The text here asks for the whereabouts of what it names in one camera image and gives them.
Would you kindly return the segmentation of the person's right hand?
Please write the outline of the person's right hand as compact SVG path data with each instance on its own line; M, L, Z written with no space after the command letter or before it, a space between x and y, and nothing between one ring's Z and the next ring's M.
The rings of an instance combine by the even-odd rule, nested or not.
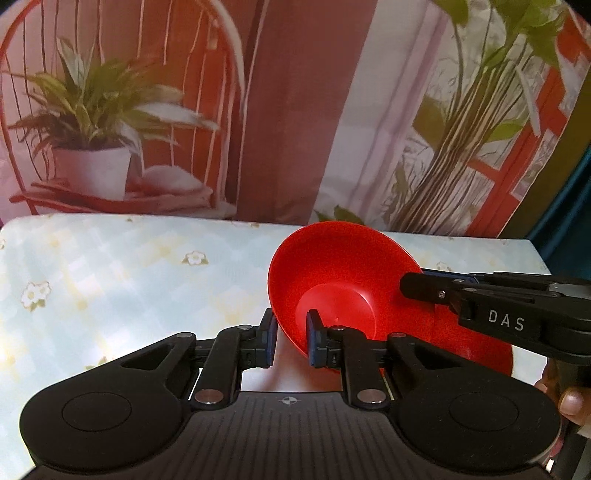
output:
M542 377L535 383L535 387L554 401L567 420L580 428L590 429L590 389L580 386L560 387L555 360L547 361Z

